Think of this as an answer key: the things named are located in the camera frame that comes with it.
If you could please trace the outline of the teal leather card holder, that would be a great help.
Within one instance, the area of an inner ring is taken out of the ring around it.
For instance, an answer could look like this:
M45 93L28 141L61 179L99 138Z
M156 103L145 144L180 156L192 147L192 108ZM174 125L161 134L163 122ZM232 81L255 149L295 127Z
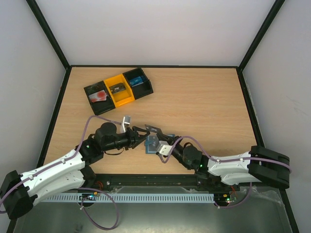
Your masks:
M160 154L168 156L174 143L174 134L162 134L150 135L145 141L145 153L146 154Z

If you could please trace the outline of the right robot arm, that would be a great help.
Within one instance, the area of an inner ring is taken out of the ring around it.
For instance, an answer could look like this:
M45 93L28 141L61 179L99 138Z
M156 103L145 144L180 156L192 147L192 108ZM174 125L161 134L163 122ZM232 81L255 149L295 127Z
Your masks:
M288 156L261 146L231 156L211 156L193 137L181 145L183 137L158 133L157 155L163 163L174 157L183 167L211 180L217 190L240 183L263 183L267 186L288 189L290 186L290 159Z

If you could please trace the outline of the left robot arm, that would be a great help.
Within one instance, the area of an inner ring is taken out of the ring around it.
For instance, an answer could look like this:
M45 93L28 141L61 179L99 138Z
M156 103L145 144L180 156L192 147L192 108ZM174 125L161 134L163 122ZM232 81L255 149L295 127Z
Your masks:
M0 187L2 213L9 219L17 219L57 193L92 185L95 174L91 164L103 159L109 150L134 149L149 134L136 126L117 133L115 124L104 123L59 159L21 174L16 170L9 172Z

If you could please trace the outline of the grey card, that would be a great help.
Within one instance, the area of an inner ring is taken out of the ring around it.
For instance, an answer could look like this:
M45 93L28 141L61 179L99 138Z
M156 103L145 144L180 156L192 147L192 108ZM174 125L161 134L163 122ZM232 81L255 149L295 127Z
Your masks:
M162 130L158 127L145 124L145 128L146 128L146 130L148 130L150 132L153 132L156 134L162 134Z

